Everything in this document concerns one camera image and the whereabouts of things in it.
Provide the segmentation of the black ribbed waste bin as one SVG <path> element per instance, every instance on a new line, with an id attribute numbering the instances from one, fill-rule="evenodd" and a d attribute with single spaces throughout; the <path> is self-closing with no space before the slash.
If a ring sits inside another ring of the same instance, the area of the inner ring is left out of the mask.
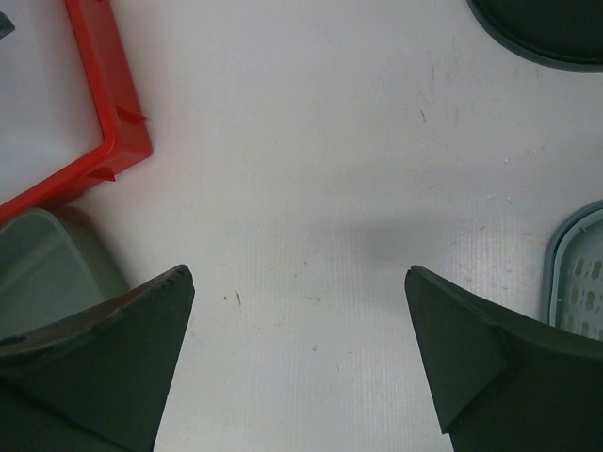
<path id="1" fill-rule="evenodd" d="M 570 72 L 602 71 L 599 0 L 468 0 L 495 41 L 534 63 Z"/>

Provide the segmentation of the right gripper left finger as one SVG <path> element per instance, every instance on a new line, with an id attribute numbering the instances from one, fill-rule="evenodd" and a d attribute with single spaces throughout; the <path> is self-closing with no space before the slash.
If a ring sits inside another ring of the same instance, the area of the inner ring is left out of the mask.
<path id="1" fill-rule="evenodd" d="M 179 265 L 1 340 L 4 451 L 151 451 L 192 310 Z"/>

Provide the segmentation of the large white plastic tub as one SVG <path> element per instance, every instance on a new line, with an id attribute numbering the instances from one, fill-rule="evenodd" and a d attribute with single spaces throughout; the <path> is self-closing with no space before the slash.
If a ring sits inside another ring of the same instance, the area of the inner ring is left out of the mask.
<path id="1" fill-rule="evenodd" d="M 0 12 L 0 40 L 11 34 L 14 30 L 15 25 L 10 18 L 4 12 Z"/>

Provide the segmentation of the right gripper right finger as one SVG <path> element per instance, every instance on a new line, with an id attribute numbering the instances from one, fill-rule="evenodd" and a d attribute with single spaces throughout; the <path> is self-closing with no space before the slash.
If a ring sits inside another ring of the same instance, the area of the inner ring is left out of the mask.
<path id="1" fill-rule="evenodd" d="M 602 345 L 412 266 L 405 294 L 439 426 L 456 451 L 599 451 Z"/>

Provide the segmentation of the teal perforated plastic basket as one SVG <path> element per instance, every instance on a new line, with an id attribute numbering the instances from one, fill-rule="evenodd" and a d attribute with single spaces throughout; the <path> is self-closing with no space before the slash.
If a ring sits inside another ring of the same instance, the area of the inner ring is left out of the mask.
<path id="1" fill-rule="evenodd" d="M 562 331 L 602 339 L 602 202 L 572 214 L 546 249 L 542 318 Z"/>

